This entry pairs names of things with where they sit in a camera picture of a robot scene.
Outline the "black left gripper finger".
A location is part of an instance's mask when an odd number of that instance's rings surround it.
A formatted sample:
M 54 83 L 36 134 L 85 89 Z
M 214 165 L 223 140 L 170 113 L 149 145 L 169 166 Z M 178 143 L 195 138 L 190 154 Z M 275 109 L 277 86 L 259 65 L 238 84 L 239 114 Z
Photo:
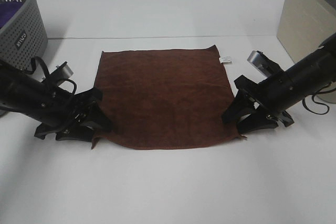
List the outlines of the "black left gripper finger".
M 104 112 L 96 103 L 88 107 L 83 125 L 91 127 L 95 130 L 102 130 L 104 132 L 111 131 L 110 119 L 104 114 Z
M 90 127 L 79 123 L 69 124 L 62 126 L 56 132 L 57 141 L 92 141 L 95 130 Z

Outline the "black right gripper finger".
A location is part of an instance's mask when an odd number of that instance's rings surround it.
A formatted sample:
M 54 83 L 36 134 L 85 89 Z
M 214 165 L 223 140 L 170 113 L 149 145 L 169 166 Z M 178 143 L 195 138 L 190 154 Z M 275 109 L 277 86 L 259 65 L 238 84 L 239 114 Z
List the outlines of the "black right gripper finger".
M 254 103 L 243 93 L 237 93 L 233 102 L 222 114 L 224 124 L 236 122 L 242 116 L 254 113 Z
M 265 114 L 251 114 L 237 123 L 239 133 L 249 133 L 257 130 L 275 129 L 278 123 L 273 119 L 268 119 Z

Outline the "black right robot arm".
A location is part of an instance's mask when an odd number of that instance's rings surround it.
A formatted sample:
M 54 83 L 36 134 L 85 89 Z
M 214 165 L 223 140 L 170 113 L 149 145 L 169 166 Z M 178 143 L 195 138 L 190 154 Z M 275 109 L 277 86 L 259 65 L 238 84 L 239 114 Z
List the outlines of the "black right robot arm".
M 275 129 L 279 122 L 288 127 L 294 123 L 288 108 L 298 102 L 306 106 L 307 96 L 315 98 L 331 92 L 329 86 L 335 82 L 335 35 L 288 70 L 261 51 L 252 51 L 247 60 L 266 79 L 255 83 L 241 75 L 234 81 L 238 92 L 222 114 L 223 123 L 235 122 L 240 134 Z

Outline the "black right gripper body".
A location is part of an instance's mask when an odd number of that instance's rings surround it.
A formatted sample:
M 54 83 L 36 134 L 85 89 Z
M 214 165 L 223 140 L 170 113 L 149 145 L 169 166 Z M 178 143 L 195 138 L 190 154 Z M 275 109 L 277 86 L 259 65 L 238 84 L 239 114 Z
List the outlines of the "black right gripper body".
M 249 80 L 245 76 L 240 76 L 234 81 L 238 93 L 248 96 L 254 103 L 254 113 L 265 114 L 268 119 L 273 119 L 277 123 L 280 121 L 284 126 L 294 124 L 294 120 L 285 110 L 277 111 L 276 106 L 268 101 L 266 91 L 261 85 Z

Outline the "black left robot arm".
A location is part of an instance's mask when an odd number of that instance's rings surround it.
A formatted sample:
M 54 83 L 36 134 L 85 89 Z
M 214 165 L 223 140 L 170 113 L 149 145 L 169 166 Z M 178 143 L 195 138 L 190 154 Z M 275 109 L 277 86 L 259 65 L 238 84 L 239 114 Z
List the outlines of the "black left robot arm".
M 33 57 L 31 67 L 19 70 L 1 61 L 1 110 L 40 122 L 35 137 L 43 140 L 55 134 L 57 141 L 92 142 L 97 131 L 112 130 L 99 107 L 102 92 L 93 87 L 78 93 L 66 62 L 49 72 L 40 57 Z

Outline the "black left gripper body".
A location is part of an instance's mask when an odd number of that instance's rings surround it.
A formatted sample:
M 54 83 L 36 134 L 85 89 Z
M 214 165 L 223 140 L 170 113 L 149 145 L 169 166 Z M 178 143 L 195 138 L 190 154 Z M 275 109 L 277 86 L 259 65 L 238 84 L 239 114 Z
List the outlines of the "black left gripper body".
M 76 94 L 68 105 L 55 108 L 51 112 L 46 112 L 45 115 L 50 121 L 42 121 L 42 124 L 35 130 L 34 136 L 45 138 L 47 134 L 56 134 L 62 126 L 74 123 L 83 124 L 88 107 L 94 103 L 99 105 L 102 97 L 102 91 L 97 88 Z

